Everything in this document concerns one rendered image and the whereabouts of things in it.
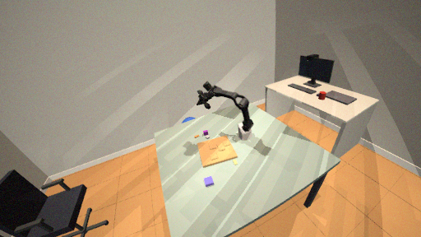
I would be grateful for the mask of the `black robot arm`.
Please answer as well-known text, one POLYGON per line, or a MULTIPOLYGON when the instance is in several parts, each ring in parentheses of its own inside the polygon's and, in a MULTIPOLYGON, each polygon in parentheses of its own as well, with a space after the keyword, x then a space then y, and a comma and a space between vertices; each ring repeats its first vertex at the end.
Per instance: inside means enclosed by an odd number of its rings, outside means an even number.
MULTIPOLYGON (((235 105, 237 107, 239 107, 239 109, 241 109, 242 112, 243 112, 243 117, 244 117, 243 126, 242 126, 243 131, 249 132, 249 130, 253 126, 253 122, 249 118, 249 114, 248 114, 248 105, 249 105, 248 99, 246 97, 244 97, 244 95, 240 95, 237 92, 225 91, 225 90, 222 90, 221 87, 218 87, 216 85, 212 86, 208 81, 206 81, 203 84, 203 86, 208 91, 208 93, 211 97, 213 97, 213 96, 216 96, 216 97, 223 96, 223 97, 232 99, 234 101, 235 105), (236 101, 237 97, 241 97, 243 99, 238 103, 236 101)), ((200 100, 206 101, 207 98, 208 98, 208 95, 206 95, 206 93, 200 93, 200 95, 198 97, 200 98, 200 100)))

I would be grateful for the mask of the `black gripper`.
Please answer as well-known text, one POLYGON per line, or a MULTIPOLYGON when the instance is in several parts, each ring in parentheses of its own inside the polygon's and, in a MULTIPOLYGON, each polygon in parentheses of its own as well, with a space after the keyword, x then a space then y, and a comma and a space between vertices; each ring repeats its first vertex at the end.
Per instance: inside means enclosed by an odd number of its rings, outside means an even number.
MULTIPOLYGON (((198 90, 198 91, 197 91, 197 93, 198 93, 198 94, 200 94, 200 93, 203 93, 203 91, 198 90)), ((208 104, 208 103, 207 103, 207 101, 208 101, 209 99, 212 99, 212 97, 209 95, 209 93, 208 93, 208 92, 206 92, 206 95, 208 95, 207 100, 206 100, 206 101, 204 101, 204 100, 200 100, 200 98, 199 98, 199 100, 198 100, 198 102, 197 102, 197 105, 203 105, 203 104, 204 104, 204 106, 206 107, 206 109, 210 109, 210 108, 211 108, 211 106, 210 106, 210 104, 208 104)))

